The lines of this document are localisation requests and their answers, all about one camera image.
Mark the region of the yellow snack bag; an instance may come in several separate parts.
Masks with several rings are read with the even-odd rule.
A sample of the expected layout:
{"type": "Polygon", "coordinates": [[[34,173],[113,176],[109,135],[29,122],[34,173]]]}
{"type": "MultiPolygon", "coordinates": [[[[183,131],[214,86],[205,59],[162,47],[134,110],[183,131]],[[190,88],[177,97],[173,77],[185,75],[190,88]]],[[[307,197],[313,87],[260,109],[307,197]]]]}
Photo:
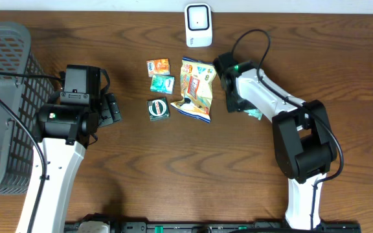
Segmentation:
{"type": "Polygon", "coordinates": [[[212,82],[215,77],[213,64],[183,57],[180,72],[180,93],[183,99],[170,105],[183,115],[210,123],[212,82]]]}

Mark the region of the green Zam-Buk box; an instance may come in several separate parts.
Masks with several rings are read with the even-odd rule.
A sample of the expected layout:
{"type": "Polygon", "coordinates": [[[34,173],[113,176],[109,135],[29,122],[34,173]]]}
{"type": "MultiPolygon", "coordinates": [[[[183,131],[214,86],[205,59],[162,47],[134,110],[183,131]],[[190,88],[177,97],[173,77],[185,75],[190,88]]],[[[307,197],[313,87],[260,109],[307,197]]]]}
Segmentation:
{"type": "Polygon", "coordinates": [[[170,117],[166,98],[157,98],[147,101],[150,121],[163,120],[170,117]]]}

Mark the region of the light teal packet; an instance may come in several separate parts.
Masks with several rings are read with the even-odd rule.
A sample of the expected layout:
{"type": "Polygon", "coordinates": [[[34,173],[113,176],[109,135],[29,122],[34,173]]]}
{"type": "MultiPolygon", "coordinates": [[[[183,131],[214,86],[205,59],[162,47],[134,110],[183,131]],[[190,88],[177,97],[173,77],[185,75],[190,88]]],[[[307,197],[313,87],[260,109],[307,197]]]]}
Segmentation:
{"type": "Polygon", "coordinates": [[[258,120],[261,120],[263,114],[258,109],[248,109],[244,110],[245,113],[247,113],[250,117],[255,117],[258,120]]]}

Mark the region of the teal tissue packet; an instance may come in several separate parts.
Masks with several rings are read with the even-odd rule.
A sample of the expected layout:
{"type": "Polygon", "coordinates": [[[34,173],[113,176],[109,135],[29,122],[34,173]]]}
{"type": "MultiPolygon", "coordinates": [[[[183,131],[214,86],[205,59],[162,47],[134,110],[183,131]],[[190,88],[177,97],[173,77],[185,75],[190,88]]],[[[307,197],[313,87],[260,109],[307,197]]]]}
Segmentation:
{"type": "Polygon", "coordinates": [[[174,89],[174,82],[175,78],[173,76],[154,74],[152,76],[150,91],[172,94],[174,89]]]}

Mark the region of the orange tissue packet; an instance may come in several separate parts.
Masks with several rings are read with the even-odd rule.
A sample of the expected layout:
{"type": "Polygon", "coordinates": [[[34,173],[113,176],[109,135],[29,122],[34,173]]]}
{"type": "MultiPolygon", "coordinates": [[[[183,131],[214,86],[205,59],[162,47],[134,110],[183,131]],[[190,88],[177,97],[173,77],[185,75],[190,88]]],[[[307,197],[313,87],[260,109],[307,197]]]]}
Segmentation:
{"type": "Polygon", "coordinates": [[[169,59],[157,59],[157,60],[148,60],[146,62],[148,76],[151,78],[153,75],[170,75],[170,64],[169,59]]]}

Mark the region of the grey plastic mesh basket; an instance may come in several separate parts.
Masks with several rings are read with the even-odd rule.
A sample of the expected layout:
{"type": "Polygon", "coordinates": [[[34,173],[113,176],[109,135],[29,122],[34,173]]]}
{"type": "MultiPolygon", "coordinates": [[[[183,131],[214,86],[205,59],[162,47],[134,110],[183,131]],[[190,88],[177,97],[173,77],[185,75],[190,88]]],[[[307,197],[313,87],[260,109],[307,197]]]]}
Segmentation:
{"type": "MultiPolygon", "coordinates": [[[[29,31],[18,23],[0,22],[0,99],[33,128],[35,112],[54,92],[50,80],[23,78],[43,75],[31,50],[29,31]]],[[[0,195],[23,194],[32,172],[33,143],[23,128],[0,106],[0,195]]]]}

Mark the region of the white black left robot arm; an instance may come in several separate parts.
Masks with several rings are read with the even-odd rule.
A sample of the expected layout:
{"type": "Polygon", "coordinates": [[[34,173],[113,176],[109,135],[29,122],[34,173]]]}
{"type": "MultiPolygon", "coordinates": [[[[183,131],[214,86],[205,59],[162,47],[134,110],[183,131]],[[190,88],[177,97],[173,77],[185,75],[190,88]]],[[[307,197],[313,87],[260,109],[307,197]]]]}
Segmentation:
{"type": "Polygon", "coordinates": [[[32,173],[17,232],[63,232],[74,178],[98,128],[122,119],[115,95],[45,104],[36,113],[32,173]]]}

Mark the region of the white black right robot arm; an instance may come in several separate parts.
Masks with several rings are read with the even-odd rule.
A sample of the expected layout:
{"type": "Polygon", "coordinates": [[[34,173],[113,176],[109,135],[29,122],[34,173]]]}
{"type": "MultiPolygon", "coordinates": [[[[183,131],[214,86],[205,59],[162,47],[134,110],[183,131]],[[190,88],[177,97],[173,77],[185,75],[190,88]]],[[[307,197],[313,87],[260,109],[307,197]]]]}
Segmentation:
{"type": "Polygon", "coordinates": [[[288,178],[287,224],[299,230],[316,229],[321,223],[322,184],[337,156],[324,105],[287,93],[254,62],[238,63],[231,52],[219,55],[213,65],[228,111],[255,107],[272,123],[275,159],[288,178]]]}

